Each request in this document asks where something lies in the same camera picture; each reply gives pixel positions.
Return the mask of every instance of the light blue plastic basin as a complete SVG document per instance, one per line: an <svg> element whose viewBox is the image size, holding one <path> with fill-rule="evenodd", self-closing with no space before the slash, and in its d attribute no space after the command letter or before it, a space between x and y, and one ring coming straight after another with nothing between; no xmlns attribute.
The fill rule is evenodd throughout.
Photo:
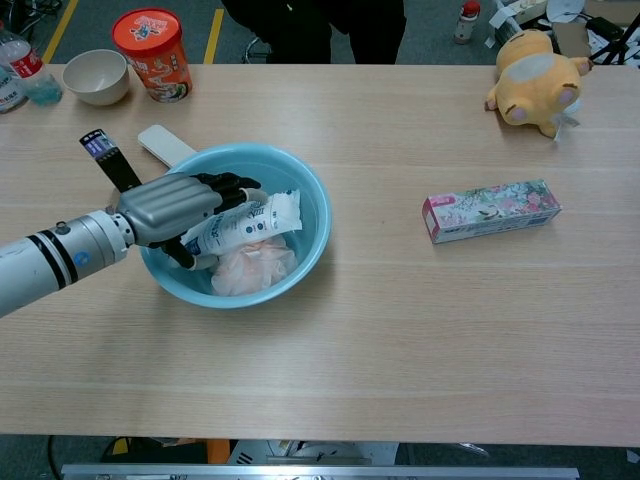
<svg viewBox="0 0 640 480"><path fill-rule="evenodd" d="M232 172L251 177L269 194L300 190L302 230L284 235L298 259L298 268L279 283L251 295L221 297L211 289L211 274L171 268L159 249L141 248L142 259L167 292L195 305L209 308L242 308L266 302L302 280L324 252L331 233L331 202L327 190L311 168L278 148L251 143L220 145L189 157L168 173Z"/></svg>

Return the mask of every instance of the toothpaste box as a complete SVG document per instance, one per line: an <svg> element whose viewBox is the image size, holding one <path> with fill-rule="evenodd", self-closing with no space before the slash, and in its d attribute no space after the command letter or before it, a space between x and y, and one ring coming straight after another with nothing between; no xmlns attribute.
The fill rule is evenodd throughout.
<svg viewBox="0 0 640 480"><path fill-rule="evenodd" d="M544 180L427 197L422 216L433 243L544 225L562 207Z"/></svg>

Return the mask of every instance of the yellow plush toy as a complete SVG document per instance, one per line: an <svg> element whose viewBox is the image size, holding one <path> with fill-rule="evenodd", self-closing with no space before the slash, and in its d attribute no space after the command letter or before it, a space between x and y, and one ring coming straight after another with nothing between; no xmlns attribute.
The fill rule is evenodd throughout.
<svg viewBox="0 0 640 480"><path fill-rule="evenodd" d="M539 30L511 37L496 59L498 83L485 103L510 125L532 123L547 137L556 136L560 115L580 96L580 77L591 70L588 58L553 53L551 40Z"/></svg>

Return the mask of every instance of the black pants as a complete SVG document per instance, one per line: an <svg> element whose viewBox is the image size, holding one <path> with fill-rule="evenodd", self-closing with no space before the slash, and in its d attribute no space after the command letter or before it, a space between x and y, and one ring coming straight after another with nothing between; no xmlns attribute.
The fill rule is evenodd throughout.
<svg viewBox="0 0 640 480"><path fill-rule="evenodd" d="M356 63L393 64L403 0L222 0L229 15L271 45L272 63L331 63L331 26L348 34Z"/></svg>

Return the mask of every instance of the yellow floor line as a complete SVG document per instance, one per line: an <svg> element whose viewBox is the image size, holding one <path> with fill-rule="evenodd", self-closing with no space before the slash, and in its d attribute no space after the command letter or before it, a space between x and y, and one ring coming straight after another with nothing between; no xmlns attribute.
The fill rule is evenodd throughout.
<svg viewBox="0 0 640 480"><path fill-rule="evenodd" d="M67 25L69 25L69 20L71 20L71 16L73 15L74 10L78 6L78 0L69 0L69 5L65 9L62 14L62 18L60 19L60 23L56 28L56 31L53 32L53 37L51 37L51 41L47 46L47 49L42 55L42 61L44 63L49 63L53 58L53 54L56 53L56 48L58 48L58 44L62 39L62 35L64 35L64 31L67 29Z"/></svg>
<svg viewBox="0 0 640 480"><path fill-rule="evenodd" d="M222 27L222 17L224 16L223 8L216 8L211 23L211 32L209 33L209 41L207 42L207 51L204 52L204 60L202 63L213 63L216 56L216 47L218 46L218 37L220 36L220 27Z"/></svg>

